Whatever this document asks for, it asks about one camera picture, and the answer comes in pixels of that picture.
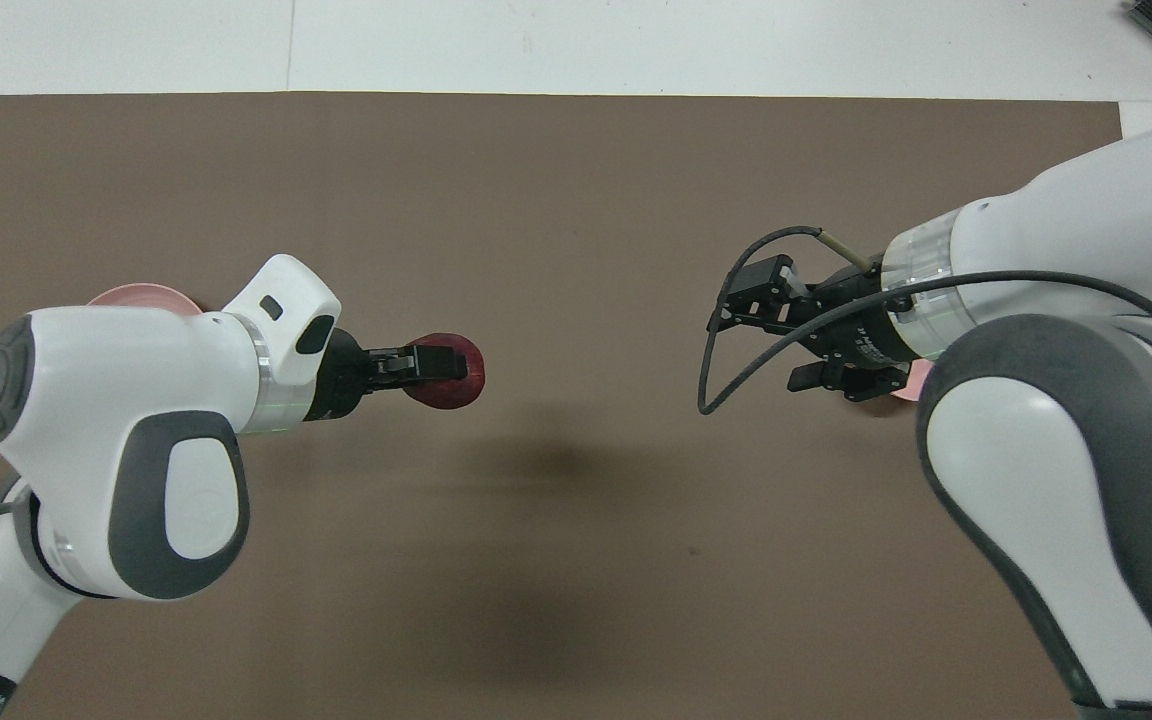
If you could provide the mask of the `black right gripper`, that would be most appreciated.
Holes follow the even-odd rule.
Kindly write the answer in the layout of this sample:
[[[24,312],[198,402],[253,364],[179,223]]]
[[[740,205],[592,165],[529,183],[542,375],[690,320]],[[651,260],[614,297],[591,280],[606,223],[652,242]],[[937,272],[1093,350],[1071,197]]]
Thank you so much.
[[[840,270],[820,283],[808,285],[788,255],[774,255],[732,270],[719,287],[710,331],[748,325],[768,333],[788,333],[823,314],[881,291],[878,270]],[[893,327],[881,304],[823,325],[806,340],[817,361],[791,370],[788,392],[828,389],[859,404],[905,388],[909,370],[897,366],[918,359]]]

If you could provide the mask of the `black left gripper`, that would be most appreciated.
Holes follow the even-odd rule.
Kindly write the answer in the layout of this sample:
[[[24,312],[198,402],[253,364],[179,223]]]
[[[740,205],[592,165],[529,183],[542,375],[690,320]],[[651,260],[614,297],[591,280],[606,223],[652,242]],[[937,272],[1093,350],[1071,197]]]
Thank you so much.
[[[303,420],[343,418],[370,392],[463,381],[467,377],[465,354],[450,346],[406,344],[366,350],[353,334],[335,328],[324,348],[314,397]]]

